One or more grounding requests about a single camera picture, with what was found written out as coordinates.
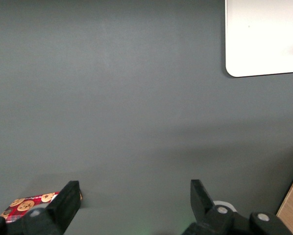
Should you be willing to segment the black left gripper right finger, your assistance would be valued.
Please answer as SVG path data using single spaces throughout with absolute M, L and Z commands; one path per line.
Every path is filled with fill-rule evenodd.
M 253 212 L 248 218 L 227 205 L 217 205 L 200 180 L 191 180 L 191 207 L 196 222 L 184 235 L 291 235 L 292 232 L 274 214 Z

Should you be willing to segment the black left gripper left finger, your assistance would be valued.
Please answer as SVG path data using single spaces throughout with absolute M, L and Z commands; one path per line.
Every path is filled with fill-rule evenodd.
M 79 181 L 59 192 L 15 199 L 0 215 L 0 235 L 62 235 L 79 210 Z

